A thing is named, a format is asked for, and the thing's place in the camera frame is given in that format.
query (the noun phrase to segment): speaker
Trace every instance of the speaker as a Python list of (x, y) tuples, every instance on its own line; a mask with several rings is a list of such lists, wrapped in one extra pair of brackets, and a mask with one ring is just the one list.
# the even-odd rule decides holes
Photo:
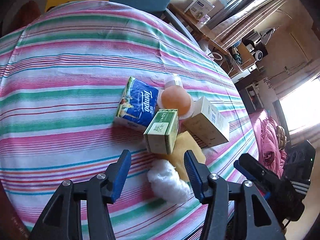
[(315, 156), (316, 150), (308, 140), (292, 146), (287, 152), (284, 175), (289, 180), (309, 180)]
[(261, 50), (257, 50), (257, 52), (253, 55), (255, 57), (256, 60), (262, 60), (263, 58), (263, 53)]

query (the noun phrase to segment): white box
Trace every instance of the white box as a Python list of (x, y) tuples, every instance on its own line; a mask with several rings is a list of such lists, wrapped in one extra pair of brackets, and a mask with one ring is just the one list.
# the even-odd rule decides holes
[(210, 101), (201, 97), (194, 103), (193, 115), (183, 124), (209, 147), (229, 141), (229, 122)]
[(214, 6), (207, 0), (194, 0), (185, 9), (184, 13), (191, 14), (196, 20), (200, 20), (203, 16), (208, 14)]

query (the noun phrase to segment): striped tablecloth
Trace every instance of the striped tablecloth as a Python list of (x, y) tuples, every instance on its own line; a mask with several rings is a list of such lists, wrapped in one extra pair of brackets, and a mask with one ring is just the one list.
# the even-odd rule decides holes
[[(30, 230), (64, 179), (88, 180), (124, 149), (132, 165), (121, 197), (109, 205), (116, 238), (183, 239), (201, 226), (206, 206), (193, 196), (182, 205), (154, 197), (143, 135), (112, 124), (130, 76), (162, 88), (167, 73), (178, 73), (194, 100), (206, 96), (229, 120), (230, 142), (203, 152), (211, 171), (242, 182), (233, 161), (245, 152), (258, 158), (258, 150), (238, 92), (158, 18), (105, 1), (71, 2), (0, 39), (0, 179)], [(81, 210), (88, 239), (85, 203)]]

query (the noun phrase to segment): yellow sponge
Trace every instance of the yellow sponge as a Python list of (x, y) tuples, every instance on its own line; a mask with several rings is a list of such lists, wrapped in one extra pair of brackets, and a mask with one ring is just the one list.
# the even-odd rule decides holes
[(188, 182), (186, 168), (184, 167), (183, 157), (187, 150), (192, 150), (198, 162), (205, 163), (205, 156), (198, 146), (197, 142), (193, 139), (188, 131), (177, 135), (176, 142), (174, 143), (173, 152), (170, 155), (158, 154), (157, 157), (168, 160), (179, 173), (180, 179)]

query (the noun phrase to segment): white cotton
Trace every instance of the white cotton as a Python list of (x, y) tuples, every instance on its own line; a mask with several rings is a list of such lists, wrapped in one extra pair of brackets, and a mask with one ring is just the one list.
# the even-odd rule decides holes
[(178, 172), (169, 161), (153, 161), (147, 176), (157, 197), (174, 204), (185, 203), (190, 198), (190, 187), (179, 178)]

